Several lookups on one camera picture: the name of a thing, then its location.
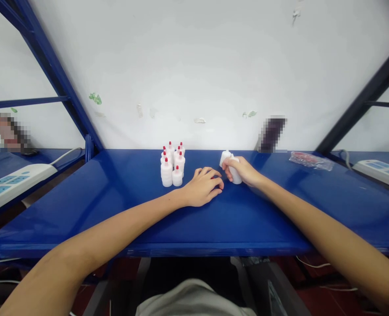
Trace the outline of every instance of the blue table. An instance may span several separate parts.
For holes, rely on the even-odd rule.
[[[39,163],[49,164],[61,155],[68,152],[69,149],[38,149],[38,151],[39,153],[32,157],[27,157],[21,155],[20,153],[0,152],[0,179],[15,172],[16,170],[19,170],[20,168],[26,167],[27,165]],[[33,186],[26,192],[0,207],[0,215],[2,215],[6,209],[16,204],[18,201],[23,200],[25,197],[58,176],[60,173],[72,167],[75,163],[82,159],[84,155],[84,150],[75,150],[69,155],[65,156],[54,165],[58,172],[53,174],[51,177],[39,182],[37,185]]]
[[[102,151],[0,230],[0,258],[40,258],[104,219],[173,190],[161,185],[160,152]],[[186,151],[183,184],[198,167],[218,169],[220,153]],[[389,191],[340,165],[328,172],[290,162],[290,153],[234,154],[389,254]],[[174,212],[120,255],[299,255],[313,250],[272,203],[244,184],[224,183],[211,203]]]

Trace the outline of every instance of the white shirt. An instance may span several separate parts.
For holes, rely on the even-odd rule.
[[[235,305],[198,279],[185,280],[165,294],[148,298],[137,307],[139,315],[256,316],[252,309]]]

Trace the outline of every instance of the power strip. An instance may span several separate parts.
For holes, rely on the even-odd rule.
[[[389,185],[389,164],[379,160],[362,160],[353,169]]]
[[[0,179],[0,206],[57,172],[47,164],[28,165]]]

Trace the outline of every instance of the left hand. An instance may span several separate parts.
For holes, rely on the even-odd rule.
[[[221,174],[211,167],[196,169],[193,179],[181,189],[186,206],[203,206],[220,194],[224,188]]]

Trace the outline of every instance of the red floor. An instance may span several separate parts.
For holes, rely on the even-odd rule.
[[[325,263],[324,258],[319,255],[308,255],[300,257],[304,262],[312,265],[320,265]],[[295,257],[271,257],[271,261],[279,264],[287,278],[291,282],[298,282],[304,279],[304,276],[295,262]],[[115,280],[134,280],[136,278],[139,259],[119,258],[115,259],[109,273],[110,278]],[[326,266],[320,269],[315,269],[306,266],[312,277],[321,276],[327,273],[332,273],[335,270],[331,266]],[[98,277],[102,276],[107,269],[104,265],[94,274]],[[82,286],[76,296],[72,311],[76,316],[83,315],[83,312],[88,304],[95,286]],[[362,312],[359,304],[359,299],[356,292],[339,292],[328,289],[315,287],[307,290],[297,291],[300,298],[304,301],[310,313],[313,316],[367,316]]]
[[[271,257],[270,259],[271,261],[278,263],[291,282],[299,282],[305,279],[295,262],[295,257]],[[300,259],[313,266],[318,266],[327,262],[320,255],[300,256]],[[311,268],[309,266],[306,266],[306,268],[312,277],[322,276],[336,271],[331,266],[325,266],[319,269]],[[350,288],[350,286],[346,284],[339,288]],[[331,291],[325,288],[314,287],[297,291],[297,293],[313,316],[368,315],[362,311],[356,292]]]

